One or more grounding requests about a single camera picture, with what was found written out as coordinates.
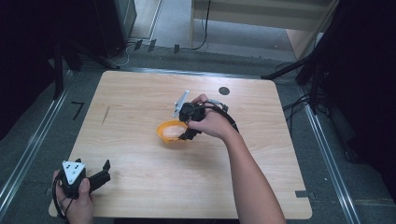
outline person's left hand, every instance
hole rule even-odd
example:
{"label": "person's left hand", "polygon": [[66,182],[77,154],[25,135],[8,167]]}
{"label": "person's left hand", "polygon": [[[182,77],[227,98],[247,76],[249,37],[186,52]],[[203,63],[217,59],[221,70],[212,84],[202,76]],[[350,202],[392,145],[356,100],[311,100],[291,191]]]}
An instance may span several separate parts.
{"label": "person's left hand", "polygon": [[[59,171],[55,171],[53,173],[52,180],[54,180],[58,174]],[[62,210],[65,212],[67,206],[70,204],[69,208],[65,212],[70,224],[93,223],[93,205],[90,197],[90,187],[90,180],[88,178],[82,179],[81,184],[78,187],[78,199],[75,199],[70,203],[71,199],[66,198],[64,190],[60,184],[56,184],[56,197],[58,198],[58,202],[61,202],[60,206]]]}

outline orange object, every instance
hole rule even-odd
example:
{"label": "orange object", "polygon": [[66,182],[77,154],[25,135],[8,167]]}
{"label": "orange object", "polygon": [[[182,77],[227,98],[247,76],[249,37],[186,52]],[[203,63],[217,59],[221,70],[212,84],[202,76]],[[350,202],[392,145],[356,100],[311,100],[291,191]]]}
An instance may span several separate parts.
{"label": "orange object", "polygon": [[178,137],[166,137],[163,135],[163,130],[167,127],[171,127],[171,126],[180,126],[182,128],[184,128],[184,130],[186,130],[188,127],[186,125],[186,123],[177,120],[177,119],[172,119],[172,120],[168,120],[162,124],[160,124],[160,126],[158,126],[157,128],[157,134],[158,136],[161,137],[161,139],[165,142],[165,143],[170,143],[173,141],[184,141],[181,139],[178,139]]}

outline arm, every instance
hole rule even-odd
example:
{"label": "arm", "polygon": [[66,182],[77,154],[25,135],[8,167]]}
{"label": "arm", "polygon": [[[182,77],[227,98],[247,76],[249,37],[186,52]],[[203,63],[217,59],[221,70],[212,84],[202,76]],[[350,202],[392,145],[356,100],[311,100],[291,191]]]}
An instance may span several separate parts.
{"label": "arm", "polygon": [[[200,95],[193,103],[204,102]],[[220,138],[227,147],[233,179],[233,196],[241,223],[286,223],[262,170],[254,161],[245,141],[222,115],[207,109],[205,119],[190,121],[189,128]]]}
{"label": "arm", "polygon": [[[59,171],[55,171],[53,174],[53,179],[58,175]],[[78,187],[79,197],[70,203],[71,199],[66,199],[64,195],[64,190],[62,187],[56,185],[56,197],[58,202],[61,202],[60,206],[65,212],[67,206],[70,204],[66,211],[67,219],[70,224],[92,224],[93,223],[93,205],[90,197],[90,180],[84,178]]]}

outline wooden tabletop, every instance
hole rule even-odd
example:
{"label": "wooden tabletop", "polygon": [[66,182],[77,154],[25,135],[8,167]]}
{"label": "wooden tabletop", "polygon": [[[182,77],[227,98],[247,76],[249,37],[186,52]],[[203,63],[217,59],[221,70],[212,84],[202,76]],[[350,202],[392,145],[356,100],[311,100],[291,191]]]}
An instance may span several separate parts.
{"label": "wooden tabletop", "polygon": [[92,193],[94,215],[237,218],[223,143],[203,133],[165,144],[156,134],[184,90],[187,101],[205,93],[229,107],[285,217],[310,218],[308,198],[296,196],[305,186],[274,82],[114,71],[103,74],[69,158],[81,158],[87,176],[110,160],[111,180]]}

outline hand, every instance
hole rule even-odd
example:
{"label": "hand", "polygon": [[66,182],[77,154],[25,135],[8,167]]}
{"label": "hand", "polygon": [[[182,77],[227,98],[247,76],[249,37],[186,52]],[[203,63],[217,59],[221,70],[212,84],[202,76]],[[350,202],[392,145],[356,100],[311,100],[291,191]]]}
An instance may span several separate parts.
{"label": "hand", "polygon": [[[193,104],[198,104],[203,103],[206,100],[208,100],[207,96],[201,94],[191,102]],[[199,122],[190,120],[187,125],[191,129],[195,129],[208,135],[220,138],[223,141],[231,137],[231,135],[238,133],[226,118],[209,108],[205,110],[205,118],[203,120]]]}
{"label": "hand", "polygon": [[[55,171],[52,179],[55,179],[55,176],[58,174],[59,171]],[[65,214],[70,224],[93,223],[93,205],[90,197],[90,187],[90,180],[88,178],[82,179],[78,187],[79,197],[70,203],[71,199],[66,198],[62,187],[59,184],[56,185],[56,197],[58,198],[58,202],[61,202],[60,206],[62,210],[65,211],[70,204]]]}

